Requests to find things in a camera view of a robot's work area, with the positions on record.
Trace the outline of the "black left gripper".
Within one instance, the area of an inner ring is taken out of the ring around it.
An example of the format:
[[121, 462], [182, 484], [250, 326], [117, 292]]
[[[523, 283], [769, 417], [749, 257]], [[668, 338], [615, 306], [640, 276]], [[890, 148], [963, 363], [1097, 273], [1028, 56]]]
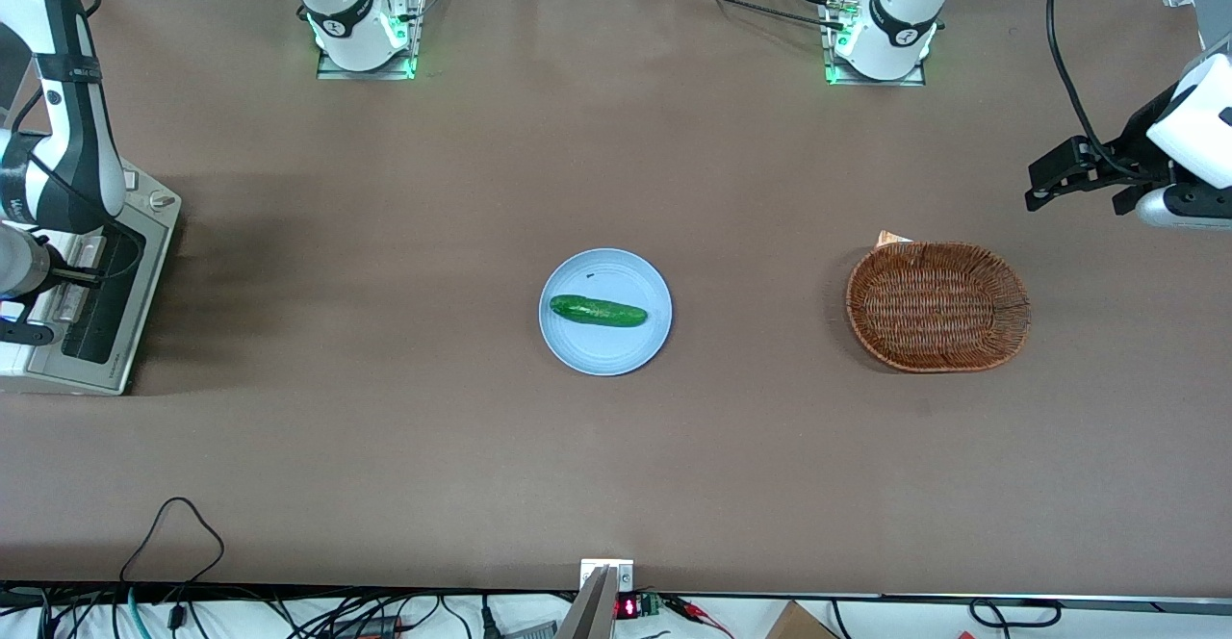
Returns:
[[1100, 190], [1100, 175], [1130, 186], [1112, 197], [1117, 217], [1170, 217], [1165, 195], [1173, 183], [1173, 161], [1149, 140], [1147, 131], [1165, 112], [1175, 91], [1177, 84], [1170, 84], [1130, 115], [1121, 134], [1105, 144], [1110, 160], [1100, 163], [1090, 139], [1074, 135], [1031, 163], [1025, 208], [1034, 213], [1057, 196]]

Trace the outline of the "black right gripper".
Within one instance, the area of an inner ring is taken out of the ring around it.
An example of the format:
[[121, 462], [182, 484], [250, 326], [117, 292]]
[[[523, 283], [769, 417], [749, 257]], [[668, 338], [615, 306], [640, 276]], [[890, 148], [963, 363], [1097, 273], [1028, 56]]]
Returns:
[[[18, 314], [16, 316], [2, 315], [1, 326], [47, 328], [46, 320], [73, 320], [73, 293], [70, 287], [57, 287], [58, 283], [57, 276], [49, 275], [30, 292], [18, 295], [5, 293], [2, 304], [18, 307]], [[39, 300], [38, 319], [32, 319], [37, 300]]]

